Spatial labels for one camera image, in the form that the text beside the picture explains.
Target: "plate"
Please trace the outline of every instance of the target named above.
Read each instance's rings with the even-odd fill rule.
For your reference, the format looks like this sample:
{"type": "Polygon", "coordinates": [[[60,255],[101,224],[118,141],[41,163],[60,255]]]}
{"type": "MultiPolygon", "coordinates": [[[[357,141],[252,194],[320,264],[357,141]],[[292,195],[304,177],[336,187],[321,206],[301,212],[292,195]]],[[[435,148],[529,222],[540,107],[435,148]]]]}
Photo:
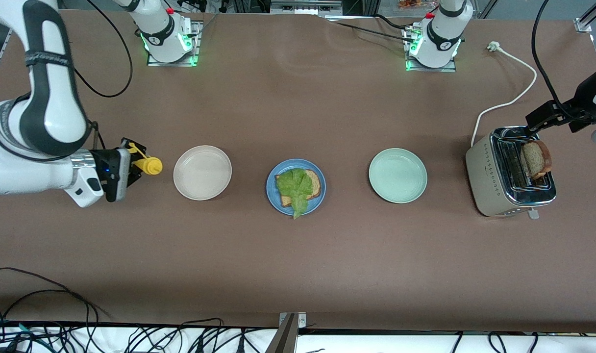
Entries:
{"type": "Polygon", "coordinates": [[[267,198],[269,199],[272,206],[274,206],[274,208],[276,208],[276,210],[278,210],[280,213],[291,216],[294,215],[294,208],[291,207],[291,205],[289,207],[281,206],[280,192],[278,191],[278,188],[276,188],[276,175],[282,174],[294,168],[311,169],[312,171],[316,172],[316,175],[318,175],[318,178],[320,178],[320,184],[322,184],[320,196],[314,197],[313,199],[307,201],[307,211],[302,215],[310,214],[313,212],[313,210],[320,206],[320,203],[322,203],[322,200],[324,199],[324,195],[326,194],[326,181],[324,180],[324,174],[320,168],[305,159],[287,159],[272,169],[267,177],[267,183],[265,185],[265,189],[267,190],[267,198]]]}
{"type": "Polygon", "coordinates": [[[377,154],[370,163],[370,184],[375,192],[393,203],[408,203],[426,189],[426,168],[415,154],[390,148],[377,154]]]}
{"type": "Polygon", "coordinates": [[[186,151],[174,167],[174,185],[188,199],[204,201],[221,194],[233,175],[230,159],[213,146],[186,151]]]}

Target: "yellow knob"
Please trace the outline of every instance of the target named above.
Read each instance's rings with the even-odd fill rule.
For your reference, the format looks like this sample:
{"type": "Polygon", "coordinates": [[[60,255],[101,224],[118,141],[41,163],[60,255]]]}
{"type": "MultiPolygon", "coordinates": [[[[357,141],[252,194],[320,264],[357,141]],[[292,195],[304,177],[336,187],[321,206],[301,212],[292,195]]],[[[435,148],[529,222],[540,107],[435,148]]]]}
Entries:
{"type": "Polygon", "coordinates": [[[156,157],[139,159],[138,161],[133,162],[133,164],[148,175],[157,175],[163,171],[163,163],[161,162],[161,159],[156,157]]]}

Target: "light green plate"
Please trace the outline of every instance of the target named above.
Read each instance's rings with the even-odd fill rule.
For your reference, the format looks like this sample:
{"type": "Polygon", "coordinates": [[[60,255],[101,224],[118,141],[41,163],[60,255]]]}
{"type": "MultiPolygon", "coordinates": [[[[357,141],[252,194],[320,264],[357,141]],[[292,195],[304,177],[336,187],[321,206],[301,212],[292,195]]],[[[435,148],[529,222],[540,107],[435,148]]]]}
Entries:
{"type": "Polygon", "coordinates": [[[408,203],[424,192],[426,168],[418,156],[410,151],[390,148],[372,159],[370,184],[387,201],[408,203]]]}

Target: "white plate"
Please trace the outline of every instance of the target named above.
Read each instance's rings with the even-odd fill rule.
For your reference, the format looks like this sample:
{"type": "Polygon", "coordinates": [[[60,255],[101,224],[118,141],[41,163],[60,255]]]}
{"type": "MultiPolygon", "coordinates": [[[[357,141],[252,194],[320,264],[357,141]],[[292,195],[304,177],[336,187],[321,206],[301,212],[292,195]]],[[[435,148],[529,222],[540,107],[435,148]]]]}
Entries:
{"type": "Polygon", "coordinates": [[[188,199],[204,201],[221,194],[233,175],[230,159],[213,146],[194,147],[178,159],[174,185],[188,199]]]}

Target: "toaster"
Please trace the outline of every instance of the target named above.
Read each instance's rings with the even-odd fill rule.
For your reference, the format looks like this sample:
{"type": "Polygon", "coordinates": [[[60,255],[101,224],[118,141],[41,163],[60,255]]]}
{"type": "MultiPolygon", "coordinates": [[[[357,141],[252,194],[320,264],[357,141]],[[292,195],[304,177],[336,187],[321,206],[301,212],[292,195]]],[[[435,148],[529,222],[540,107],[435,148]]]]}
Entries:
{"type": "Polygon", "coordinates": [[[522,145],[539,139],[527,136],[524,126],[499,127],[466,152],[466,168],[474,202],[488,217],[509,217],[529,212],[538,219],[537,207],[556,196],[551,172],[533,180],[520,159],[522,145]]]}

